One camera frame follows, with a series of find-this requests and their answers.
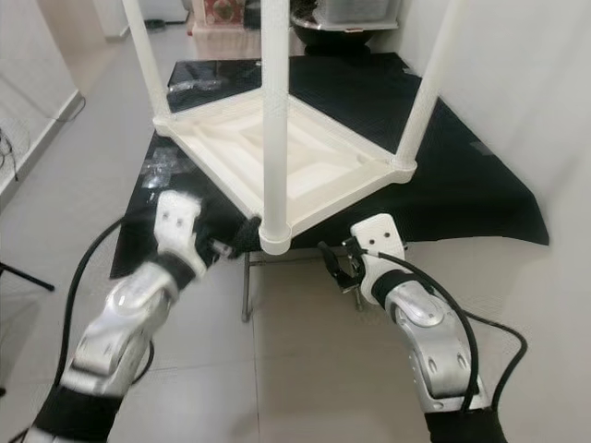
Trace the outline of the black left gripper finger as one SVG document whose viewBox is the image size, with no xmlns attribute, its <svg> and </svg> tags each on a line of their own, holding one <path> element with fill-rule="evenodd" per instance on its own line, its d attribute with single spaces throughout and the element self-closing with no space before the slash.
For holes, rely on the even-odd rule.
<svg viewBox="0 0 591 443">
<path fill-rule="evenodd" d="M 260 249 L 261 221 L 261 216 L 255 215 L 240 225 L 229 244 L 229 257 L 242 257 Z"/>
</svg>

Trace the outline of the grey metal table leg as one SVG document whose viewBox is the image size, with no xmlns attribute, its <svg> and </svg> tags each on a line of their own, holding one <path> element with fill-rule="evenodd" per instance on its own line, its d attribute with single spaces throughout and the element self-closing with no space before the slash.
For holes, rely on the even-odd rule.
<svg viewBox="0 0 591 443">
<path fill-rule="evenodd" d="M 252 296 L 250 296 L 250 287 L 252 287 L 252 260 L 249 255 L 242 258 L 242 301 L 240 319 L 245 324 L 252 320 Z"/>
</svg>

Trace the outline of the large clear tape patch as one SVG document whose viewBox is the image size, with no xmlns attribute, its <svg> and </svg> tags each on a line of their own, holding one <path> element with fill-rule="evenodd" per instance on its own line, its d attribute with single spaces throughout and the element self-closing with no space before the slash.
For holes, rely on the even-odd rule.
<svg viewBox="0 0 591 443">
<path fill-rule="evenodd" d="M 186 162 L 180 159 L 175 147 L 160 147 L 151 152 L 142 165 L 142 183 L 147 189 L 160 189 L 169 186 L 174 174 L 185 172 Z"/>
</svg>

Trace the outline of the black table cloth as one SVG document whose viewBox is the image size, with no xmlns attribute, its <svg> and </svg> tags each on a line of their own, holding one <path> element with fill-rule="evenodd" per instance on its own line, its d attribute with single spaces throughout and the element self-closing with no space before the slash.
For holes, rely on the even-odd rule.
<svg viewBox="0 0 591 443">
<path fill-rule="evenodd" d="M 388 151 L 398 140 L 411 110 L 419 77 L 396 54 L 292 56 L 290 91 L 357 134 Z M 206 104 L 260 86 L 259 60 L 176 62 L 166 83 L 198 75 L 224 80 L 214 91 L 186 91 L 169 100 L 174 109 Z M 340 245 L 350 225 L 388 212 L 406 242 L 494 236 L 549 245 L 550 236 L 536 195 L 482 144 L 447 102 L 439 99 L 417 154 L 409 183 L 385 186 L 293 239 L 292 249 L 318 242 Z M 202 220 L 215 239 L 229 242 L 246 218 L 168 137 L 152 134 L 126 213 L 147 208 L 147 218 L 127 221 L 119 232 L 109 278 L 126 277 L 155 252 L 152 215 L 162 189 L 145 186 L 152 160 L 177 153 L 177 166 L 165 173 L 162 189 L 180 189 L 201 198 Z"/>
</svg>

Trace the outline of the narrow clear tape strip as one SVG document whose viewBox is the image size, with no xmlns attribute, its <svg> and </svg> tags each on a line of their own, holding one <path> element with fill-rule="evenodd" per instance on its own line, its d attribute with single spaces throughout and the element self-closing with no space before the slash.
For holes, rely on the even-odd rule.
<svg viewBox="0 0 591 443">
<path fill-rule="evenodd" d="M 223 88 L 223 84 L 224 79 L 219 77 L 187 79 L 180 81 L 180 83 L 169 85 L 168 93 L 180 94 L 189 91 L 218 91 Z"/>
</svg>

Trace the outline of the beige patterned bench cloth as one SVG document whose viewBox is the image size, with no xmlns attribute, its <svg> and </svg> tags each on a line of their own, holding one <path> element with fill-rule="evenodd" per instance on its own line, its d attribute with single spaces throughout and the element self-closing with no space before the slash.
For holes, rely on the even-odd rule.
<svg viewBox="0 0 591 443">
<path fill-rule="evenodd" d="M 190 27 L 190 32 L 191 38 L 194 39 L 196 59 L 199 62 L 260 58 L 260 30 L 193 25 Z"/>
</svg>

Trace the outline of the black round bowl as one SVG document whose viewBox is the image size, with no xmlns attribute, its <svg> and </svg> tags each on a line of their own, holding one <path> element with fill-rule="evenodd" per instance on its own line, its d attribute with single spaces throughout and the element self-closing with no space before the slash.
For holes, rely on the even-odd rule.
<svg viewBox="0 0 591 443">
<path fill-rule="evenodd" d="M 355 56 L 370 54 L 368 42 L 379 30 L 323 30 L 311 18 L 291 17 L 296 37 L 304 43 L 306 55 Z"/>
</svg>

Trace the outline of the red printed carton box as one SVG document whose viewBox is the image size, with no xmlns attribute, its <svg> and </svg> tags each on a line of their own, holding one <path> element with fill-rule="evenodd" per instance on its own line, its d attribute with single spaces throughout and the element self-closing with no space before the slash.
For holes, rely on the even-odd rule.
<svg viewBox="0 0 591 443">
<path fill-rule="evenodd" d="M 204 25 L 241 27 L 244 24 L 246 0 L 201 0 Z"/>
</svg>

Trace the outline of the clear plastic storage box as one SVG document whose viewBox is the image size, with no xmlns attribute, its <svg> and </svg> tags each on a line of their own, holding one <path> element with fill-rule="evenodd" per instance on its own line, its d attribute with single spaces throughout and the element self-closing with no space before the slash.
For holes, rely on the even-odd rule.
<svg viewBox="0 0 591 443">
<path fill-rule="evenodd" d="M 322 30 L 392 30 L 402 0 L 317 0 L 312 17 Z"/>
</svg>

